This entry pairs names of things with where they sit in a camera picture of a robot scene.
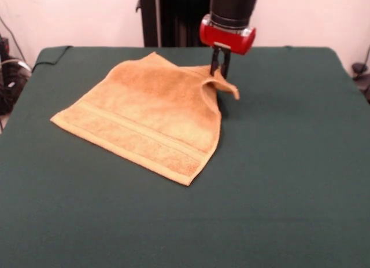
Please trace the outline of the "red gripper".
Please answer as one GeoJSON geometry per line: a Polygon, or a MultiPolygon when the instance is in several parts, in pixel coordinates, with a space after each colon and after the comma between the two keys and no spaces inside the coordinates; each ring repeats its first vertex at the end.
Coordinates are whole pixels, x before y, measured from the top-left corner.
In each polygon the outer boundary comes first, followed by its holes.
{"type": "Polygon", "coordinates": [[[245,55],[251,49],[256,38],[256,28],[246,27],[234,30],[219,27],[211,20],[210,14],[206,14],[200,24],[199,37],[203,44],[214,47],[210,66],[212,76],[219,68],[220,47],[228,49],[223,50],[224,61],[221,65],[221,74],[223,78],[227,78],[231,52],[245,55]]]}

